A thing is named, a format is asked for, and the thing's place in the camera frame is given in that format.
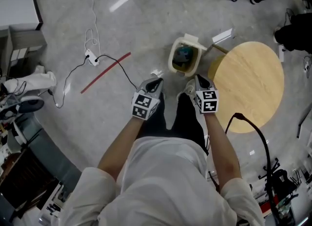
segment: white t-shirt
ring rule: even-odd
[[[263,226],[249,185],[228,181],[221,194],[205,179],[204,151],[180,138],[135,141],[116,196],[106,172],[86,168],[60,216],[62,226],[235,226],[238,218]]]

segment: wooden tabletop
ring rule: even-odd
[[[212,64],[208,76],[219,90],[216,115],[224,128],[235,112],[262,127],[276,112],[284,92],[281,62],[272,49],[260,42],[236,46]],[[247,122],[234,119],[229,130],[247,133],[254,129]]]

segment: white cable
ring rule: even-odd
[[[97,30],[97,39],[95,39],[93,37],[93,30],[91,28],[88,28],[85,32],[85,36],[84,36],[84,52],[87,51],[87,48],[86,48],[86,44],[91,41],[92,42],[92,45],[98,45],[98,52],[99,52],[99,56],[101,55],[101,44],[99,42],[99,33],[98,33],[98,27],[97,27],[97,15],[96,13],[94,12],[94,0],[92,0],[92,12],[94,14],[94,26],[96,27],[96,30]],[[91,38],[87,39],[87,33],[88,31],[91,31]]]

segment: person's left arm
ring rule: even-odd
[[[100,160],[97,168],[86,168],[60,215],[60,226],[90,226],[116,197],[116,179],[143,124],[131,118]]]

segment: white trash bin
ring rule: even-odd
[[[175,51],[183,45],[191,46],[194,48],[193,58],[190,64],[184,68],[173,63]],[[184,34],[184,37],[178,38],[172,46],[172,49],[169,55],[169,61],[168,61],[169,70],[174,73],[179,73],[185,77],[191,77],[192,75],[195,74],[197,70],[203,50],[207,51],[207,48],[201,45],[200,43],[198,43],[198,37],[189,35],[187,33]]]

